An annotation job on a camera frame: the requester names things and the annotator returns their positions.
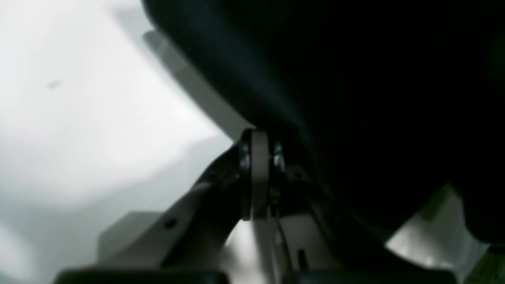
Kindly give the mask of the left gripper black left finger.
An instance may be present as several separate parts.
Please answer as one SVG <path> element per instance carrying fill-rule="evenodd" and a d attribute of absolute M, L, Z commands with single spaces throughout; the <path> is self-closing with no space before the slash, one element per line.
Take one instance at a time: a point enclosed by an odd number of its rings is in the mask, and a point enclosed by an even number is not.
<path fill-rule="evenodd" d="M 132 244 L 108 260 L 61 272 L 56 284 L 227 284 L 219 255 L 238 221 L 269 203 L 270 146 L 247 129 L 191 189 Z"/>

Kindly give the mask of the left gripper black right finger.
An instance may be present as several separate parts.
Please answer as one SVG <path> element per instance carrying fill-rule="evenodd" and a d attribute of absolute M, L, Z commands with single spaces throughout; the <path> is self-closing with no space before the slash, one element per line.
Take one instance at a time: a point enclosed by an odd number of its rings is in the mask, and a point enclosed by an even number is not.
<path fill-rule="evenodd" d="M 365 228 L 330 205 L 297 164 L 273 142 L 270 219 L 282 284 L 455 284 L 445 269 L 426 269 L 386 249 Z"/>

